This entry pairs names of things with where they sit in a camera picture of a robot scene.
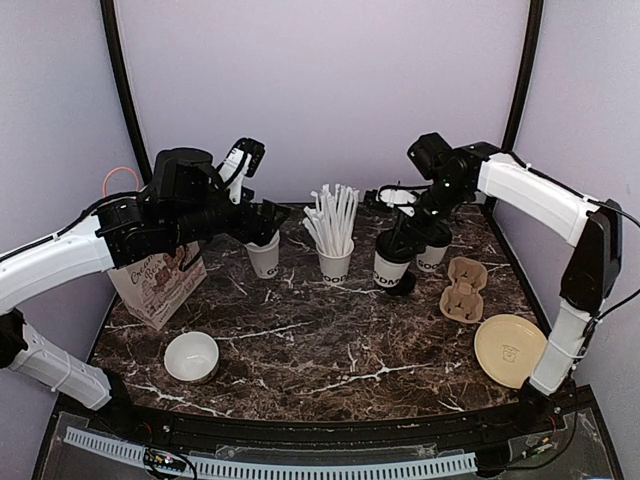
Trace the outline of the white paper takeout bag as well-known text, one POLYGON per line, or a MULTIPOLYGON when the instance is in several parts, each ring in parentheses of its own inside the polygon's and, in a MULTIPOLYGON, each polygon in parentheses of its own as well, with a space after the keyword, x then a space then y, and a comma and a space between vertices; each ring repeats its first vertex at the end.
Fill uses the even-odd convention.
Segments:
POLYGON ((198 242, 178 247, 174 256, 150 255, 107 274, 128 312, 155 330, 165 326, 207 276, 198 242))

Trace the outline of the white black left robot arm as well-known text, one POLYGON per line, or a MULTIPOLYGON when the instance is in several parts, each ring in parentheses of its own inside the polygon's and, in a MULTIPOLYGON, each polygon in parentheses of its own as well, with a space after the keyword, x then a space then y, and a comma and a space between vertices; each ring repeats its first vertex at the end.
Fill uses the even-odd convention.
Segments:
POLYGON ((139 192, 98 200, 71 224, 1 256, 1 365, 60 392, 93 411, 120 436, 141 427, 118 377, 92 367, 40 335, 18 305, 94 273, 127 267, 152 254, 175 254, 192 242, 226 234, 267 245, 289 216, 268 200, 257 204, 243 187, 254 176, 264 145, 241 138, 220 165, 196 148, 161 151, 152 180, 139 192))

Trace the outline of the black coffee cup lid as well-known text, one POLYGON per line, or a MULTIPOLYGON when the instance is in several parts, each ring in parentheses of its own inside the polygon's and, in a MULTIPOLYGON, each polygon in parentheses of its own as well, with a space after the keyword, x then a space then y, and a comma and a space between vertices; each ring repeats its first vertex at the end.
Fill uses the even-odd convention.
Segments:
POLYGON ((452 232, 448 225, 437 222, 426 233, 426 245, 432 248, 446 248, 452 242, 452 232))

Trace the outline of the brown cardboard cup carrier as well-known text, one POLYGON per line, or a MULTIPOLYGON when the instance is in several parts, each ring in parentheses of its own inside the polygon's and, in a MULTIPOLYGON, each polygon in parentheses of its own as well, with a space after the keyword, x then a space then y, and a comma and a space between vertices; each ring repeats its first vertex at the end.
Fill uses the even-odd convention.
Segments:
POLYGON ((479 323, 484 312, 484 300, 480 292, 488 281, 486 267, 466 257, 455 257, 449 263, 447 275, 451 284, 441 295, 441 313, 460 323, 479 323))

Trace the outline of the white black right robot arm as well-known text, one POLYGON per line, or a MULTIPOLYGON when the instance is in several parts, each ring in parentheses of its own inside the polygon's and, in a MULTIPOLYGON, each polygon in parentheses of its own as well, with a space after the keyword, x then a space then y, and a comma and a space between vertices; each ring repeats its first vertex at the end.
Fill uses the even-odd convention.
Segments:
POLYGON ((606 301, 622 267, 623 217, 613 200, 598 200, 563 186, 489 143, 450 146, 439 134, 421 135, 408 158, 430 186, 406 202, 390 253, 410 259, 423 250, 430 230, 462 203, 481 193, 512 215, 506 237, 523 255, 528 280, 542 284, 546 261, 560 266, 551 274, 559 285, 556 317, 547 345, 527 380, 530 390, 550 396, 584 358, 606 301), (514 215, 520 214, 520 220, 514 215))

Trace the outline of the stack of black cup lids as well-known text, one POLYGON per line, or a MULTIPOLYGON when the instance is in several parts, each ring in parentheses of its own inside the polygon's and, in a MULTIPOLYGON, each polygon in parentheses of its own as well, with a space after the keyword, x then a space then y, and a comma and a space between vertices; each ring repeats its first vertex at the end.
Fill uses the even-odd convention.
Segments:
POLYGON ((415 284, 415 275, 410 271, 405 271, 399 282, 390 288, 388 293, 393 296, 408 296, 413 292, 415 284))

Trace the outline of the white paper coffee cup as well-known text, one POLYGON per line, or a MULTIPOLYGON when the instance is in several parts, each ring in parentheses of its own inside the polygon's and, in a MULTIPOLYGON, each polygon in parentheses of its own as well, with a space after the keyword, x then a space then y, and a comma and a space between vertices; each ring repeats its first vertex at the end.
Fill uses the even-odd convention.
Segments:
POLYGON ((427 246, 422 253, 416 256, 416 264, 418 269, 425 273, 435 272, 442 264, 447 250, 447 246, 427 246))

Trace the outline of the stack of white paper cups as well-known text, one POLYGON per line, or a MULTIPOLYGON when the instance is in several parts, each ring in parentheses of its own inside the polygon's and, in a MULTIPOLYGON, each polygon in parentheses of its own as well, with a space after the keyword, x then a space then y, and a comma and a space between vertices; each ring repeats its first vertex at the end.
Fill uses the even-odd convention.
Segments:
POLYGON ((280 232, 277 231, 271 241, 264 246, 254 243, 245 245, 251 265, 260 279, 271 279, 279 269, 280 232))

